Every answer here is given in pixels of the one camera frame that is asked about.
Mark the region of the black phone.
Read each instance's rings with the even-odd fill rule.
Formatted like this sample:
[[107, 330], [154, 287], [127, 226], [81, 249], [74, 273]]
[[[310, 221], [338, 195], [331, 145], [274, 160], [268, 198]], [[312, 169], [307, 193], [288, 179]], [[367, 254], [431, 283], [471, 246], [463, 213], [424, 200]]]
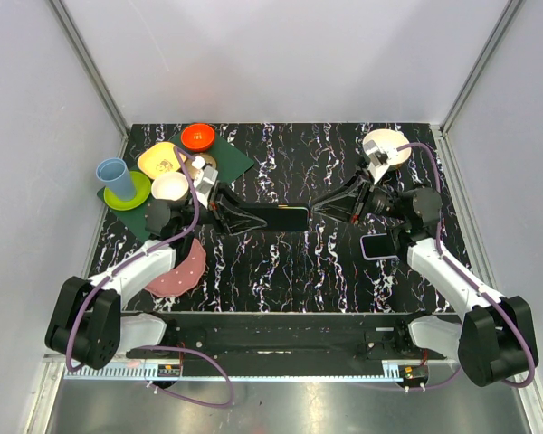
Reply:
[[251, 213], [266, 222], [264, 231], [306, 231], [310, 210], [303, 205], [257, 204]]

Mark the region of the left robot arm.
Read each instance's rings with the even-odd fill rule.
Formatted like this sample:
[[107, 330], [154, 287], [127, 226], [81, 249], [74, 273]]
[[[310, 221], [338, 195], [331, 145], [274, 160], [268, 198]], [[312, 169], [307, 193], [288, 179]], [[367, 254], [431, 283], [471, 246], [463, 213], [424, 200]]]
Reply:
[[211, 225], [225, 235], [269, 230], [270, 212], [241, 202], [225, 183], [212, 189], [206, 204], [197, 192], [176, 201], [154, 199], [146, 209], [149, 238], [131, 256], [89, 278], [63, 284], [45, 335], [46, 346], [66, 358], [71, 372], [99, 370], [117, 353], [145, 346], [156, 357], [170, 356], [177, 336], [155, 314], [124, 317], [122, 308], [139, 292], [180, 296], [197, 286], [206, 254], [194, 230]]

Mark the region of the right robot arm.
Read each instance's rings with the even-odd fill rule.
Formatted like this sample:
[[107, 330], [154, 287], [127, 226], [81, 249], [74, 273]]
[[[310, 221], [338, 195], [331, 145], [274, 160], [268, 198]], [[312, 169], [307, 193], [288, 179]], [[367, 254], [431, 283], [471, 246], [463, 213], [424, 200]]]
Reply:
[[409, 359], [431, 350], [456, 361], [477, 386], [504, 382], [525, 388], [538, 366], [530, 306], [484, 284], [444, 248], [441, 209], [436, 188], [387, 191], [362, 170], [312, 204], [313, 212], [340, 222], [357, 224], [367, 214], [399, 220], [387, 231], [386, 249], [432, 284], [459, 317], [451, 323], [412, 315], [393, 335], [398, 355]]

